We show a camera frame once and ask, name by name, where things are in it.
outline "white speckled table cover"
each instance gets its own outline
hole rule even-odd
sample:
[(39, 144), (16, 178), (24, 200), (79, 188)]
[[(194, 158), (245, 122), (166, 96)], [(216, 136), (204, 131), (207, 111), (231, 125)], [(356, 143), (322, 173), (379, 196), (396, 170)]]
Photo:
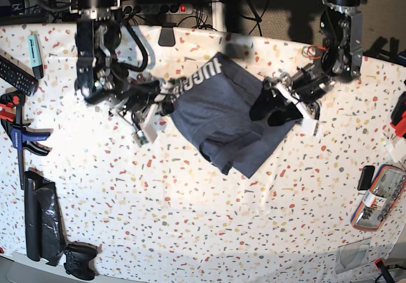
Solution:
[[(368, 261), (386, 257), (405, 226), (405, 194), (378, 232), (361, 232), (350, 217), (362, 196), (361, 169), (389, 162), (383, 132), (405, 90), (406, 69), (364, 58), (361, 81), (338, 86), (322, 100), (320, 138), (296, 126), (251, 178), (228, 176), (207, 163), (174, 127), (156, 121), (159, 139), (138, 148), (133, 129), (87, 107), (74, 92), (72, 25), (0, 28), (0, 51), (30, 66), (27, 36), (38, 35), (45, 77), (27, 99), (34, 129), (53, 129), (47, 157), (25, 153), (25, 167), (55, 181), (69, 241), (97, 245), (96, 271), (144, 282), (353, 282), (374, 278), (369, 264), (340, 275), (336, 248), (372, 237)], [(160, 27), (136, 27), (156, 77), (189, 76), (217, 51), (260, 79), (294, 72), (308, 59), (302, 44), (209, 31), (175, 29), (176, 46), (158, 45)], [(123, 30), (118, 52), (140, 53)], [(0, 92), (9, 86), (0, 81)], [(0, 247), (25, 253), (23, 191), (17, 153), (0, 138)]]

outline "white label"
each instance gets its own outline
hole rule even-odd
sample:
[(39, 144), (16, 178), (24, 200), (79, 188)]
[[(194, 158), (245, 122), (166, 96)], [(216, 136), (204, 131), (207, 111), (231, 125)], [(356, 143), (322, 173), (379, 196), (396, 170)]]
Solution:
[(380, 210), (385, 205), (386, 199), (384, 197), (376, 196), (370, 190), (368, 190), (362, 198), (362, 202), (368, 208)]

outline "power strip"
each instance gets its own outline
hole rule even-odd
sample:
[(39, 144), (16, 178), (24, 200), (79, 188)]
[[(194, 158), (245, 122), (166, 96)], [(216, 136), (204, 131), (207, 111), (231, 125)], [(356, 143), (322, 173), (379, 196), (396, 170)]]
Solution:
[(141, 5), (123, 5), (123, 8), (130, 6), (137, 15), (191, 15), (193, 14), (193, 5), (191, 4), (141, 4)]

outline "black game controller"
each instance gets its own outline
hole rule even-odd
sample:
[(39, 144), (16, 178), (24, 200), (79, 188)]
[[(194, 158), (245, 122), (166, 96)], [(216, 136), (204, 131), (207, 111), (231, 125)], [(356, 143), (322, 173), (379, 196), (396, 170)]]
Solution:
[(63, 266), (68, 275), (85, 281), (91, 281), (95, 278), (95, 272), (89, 268), (89, 262), (97, 255), (95, 248), (69, 244), (64, 253), (66, 263)]

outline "tv remote control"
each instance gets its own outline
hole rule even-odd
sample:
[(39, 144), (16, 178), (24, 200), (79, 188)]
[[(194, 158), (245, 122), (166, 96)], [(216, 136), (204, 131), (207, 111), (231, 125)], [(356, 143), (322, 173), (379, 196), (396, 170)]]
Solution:
[(27, 96), (32, 96), (38, 87), (38, 80), (17, 65), (0, 56), (0, 78), (10, 83)]

